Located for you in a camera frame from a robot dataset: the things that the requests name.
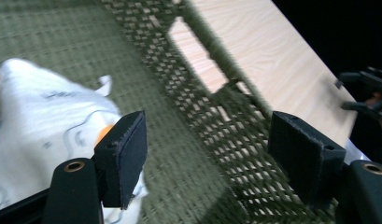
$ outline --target dark background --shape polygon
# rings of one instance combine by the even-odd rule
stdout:
[[[382,0],[273,2],[336,76],[367,66],[382,69]],[[371,97],[371,90],[360,83],[346,88],[357,101]],[[370,158],[382,148],[378,122],[363,115],[358,115],[350,138]]]

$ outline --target light wood tabletop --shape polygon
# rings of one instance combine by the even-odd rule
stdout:
[[[335,88],[335,76],[272,1],[192,2],[274,110],[298,116],[339,145],[346,144],[356,113],[340,104],[353,98]],[[211,92],[227,81],[184,22],[175,23],[171,36]]]

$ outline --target green woven basket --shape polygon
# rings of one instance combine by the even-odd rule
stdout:
[[[170,39],[176,17],[228,78],[216,93]],[[333,222],[333,208],[303,206],[266,153],[269,106],[190,2],[0,1],[0,63],[12,57],[93,89],[110,74],[121,112],[146,110],[150,194],[140,223]]]

